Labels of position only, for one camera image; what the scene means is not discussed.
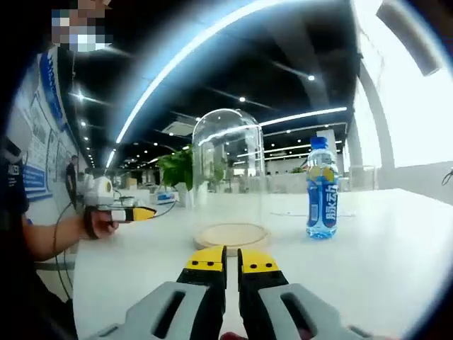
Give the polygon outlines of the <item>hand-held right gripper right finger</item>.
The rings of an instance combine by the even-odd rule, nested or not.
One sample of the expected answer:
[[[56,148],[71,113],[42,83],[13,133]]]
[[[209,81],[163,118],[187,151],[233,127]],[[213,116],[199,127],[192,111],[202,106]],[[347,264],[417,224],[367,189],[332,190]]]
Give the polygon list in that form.
[[[239,249],[239,312],[249,339],[385,339],[341,321],[340,313],[299,283],[272,256]]]

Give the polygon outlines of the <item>person's left hand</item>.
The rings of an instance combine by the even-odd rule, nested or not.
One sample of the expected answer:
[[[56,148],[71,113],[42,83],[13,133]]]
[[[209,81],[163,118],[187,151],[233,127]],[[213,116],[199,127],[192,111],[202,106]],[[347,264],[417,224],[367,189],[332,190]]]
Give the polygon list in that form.
[[[84,213],[84,232],[87,239],[97,240],[112,235],[119,227],[113,221],[109,210],[86,210]]]

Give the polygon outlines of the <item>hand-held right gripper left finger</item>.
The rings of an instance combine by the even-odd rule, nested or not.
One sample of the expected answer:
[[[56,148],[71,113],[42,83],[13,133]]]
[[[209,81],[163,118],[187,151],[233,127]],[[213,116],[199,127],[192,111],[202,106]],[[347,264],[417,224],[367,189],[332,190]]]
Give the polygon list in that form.
[[[227,247],[195,251],[175,281],[131,306],[90,339],[218,339],[226,309]]]

